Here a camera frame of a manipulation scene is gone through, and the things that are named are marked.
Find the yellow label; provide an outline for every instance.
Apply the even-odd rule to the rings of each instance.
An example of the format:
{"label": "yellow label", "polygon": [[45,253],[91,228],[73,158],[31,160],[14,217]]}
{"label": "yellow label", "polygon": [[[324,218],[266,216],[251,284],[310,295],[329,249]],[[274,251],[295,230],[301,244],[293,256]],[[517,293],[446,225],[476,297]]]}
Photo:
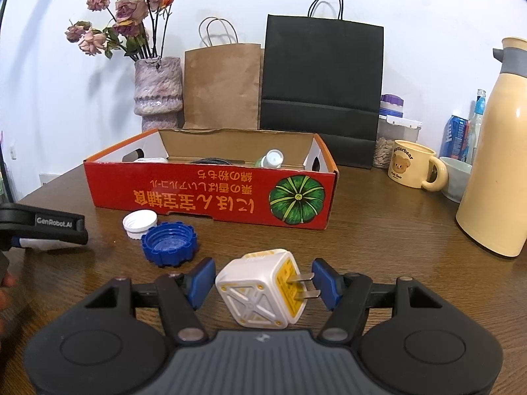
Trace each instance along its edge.
{"label": "yellow label", "polygon": [[278,286],[278,290],[280,290],[280,294],[282,294],[282,298],[284,299],[292,318],[296,316],[302,306],[302,300],[296,300],[295,297],[297,293],[304,290],[301,282],[287,283],[289,277],[296,274],[296,270],[294,269],[293,262],[290,258],[287,259],[276,274],[276,285]]}
{"label": "yellow label", "polygon": [[276,250],[250,252],[249,254],[245,254],[242,258],[265,257],[266,255],[273,255],[273,254],[275,254],[275,252],[276,252]]}

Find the hand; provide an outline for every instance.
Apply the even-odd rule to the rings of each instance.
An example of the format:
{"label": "hand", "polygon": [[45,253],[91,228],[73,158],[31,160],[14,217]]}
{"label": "hand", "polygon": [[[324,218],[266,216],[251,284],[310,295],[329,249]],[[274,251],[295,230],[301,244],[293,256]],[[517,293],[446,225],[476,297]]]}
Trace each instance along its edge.
{"label": "hand", "polygon": [[[11,287],[16,284],[16,278],[11,275],[10,273],[6,273],[3,281],[2,286]],[[9,307],[10,298],[9,294],[4,290],[0,291],[0,311],[6,310]],[[0,336],[4,333],[4,321],[0,320]]]}

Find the power adapter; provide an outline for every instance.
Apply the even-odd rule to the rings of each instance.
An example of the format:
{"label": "power adapter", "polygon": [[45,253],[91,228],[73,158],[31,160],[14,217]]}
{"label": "power adapter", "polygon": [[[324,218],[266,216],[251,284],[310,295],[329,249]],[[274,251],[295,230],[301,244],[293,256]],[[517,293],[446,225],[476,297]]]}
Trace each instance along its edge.
{"label": "power adapter", "polygon": [[265,250],[232,260],[218,274],[216,289],[234,319],[244,327],[283,329],[298,321],[306,302],[320,296],[309,291],[288,250]]}

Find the thermos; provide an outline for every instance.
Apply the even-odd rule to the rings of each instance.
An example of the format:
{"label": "thermos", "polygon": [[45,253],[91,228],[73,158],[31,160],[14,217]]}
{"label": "thermos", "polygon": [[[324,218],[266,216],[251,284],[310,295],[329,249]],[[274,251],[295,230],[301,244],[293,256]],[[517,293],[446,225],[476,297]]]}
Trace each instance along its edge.
{"label": "thermos", "polygon": [[479,244],[516,257],[527,239],[527,40],[508,37],[502,44],[494,49],[502,68],[456,219]]}

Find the wooden table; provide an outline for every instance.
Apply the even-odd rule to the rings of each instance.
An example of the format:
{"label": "wooden table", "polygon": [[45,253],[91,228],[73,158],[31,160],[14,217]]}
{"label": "wooden table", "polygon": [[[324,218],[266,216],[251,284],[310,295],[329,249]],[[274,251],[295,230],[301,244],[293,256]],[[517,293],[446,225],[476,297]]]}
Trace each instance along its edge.
{"label": "wooden table", "polygon": [[[147,283],[167,271],[147,262],[139,242],[126,237],[121,226],[126,212],[93,206],[82,167],[46,184],[23,203],[84,214],[90,241],[87,247],[62,253],[26,253],[20,277],[31,294],[30,303],[21,329],[2,345],[2,395],[34,393],[22,354],[39,328],[114,276]],[[217,269],[247,252],[286,248],[294,252],[303,271],[310,269],[313,259],[323,257],[339,271],[364,273],[375,282],[414,276],[499,339],[505,362],[492,394],[525,394],[527,253],[505,260],[483,251],[456,226],[456,209],[441,193],[401,186],[381,170],[343,167],[324,231],[184,216],[160,220],[192,224],[199,237],[198,258],[213,257]],[[236,327],[214,288],[198,315],[210,335],[215,328]],[[311,300],[297,326],[318,332],[328,316],[321,300]],[[138,317],[159,328],[154,311],[141,311]],[[386,311],[373,310],[368,324],[388,317]]]}

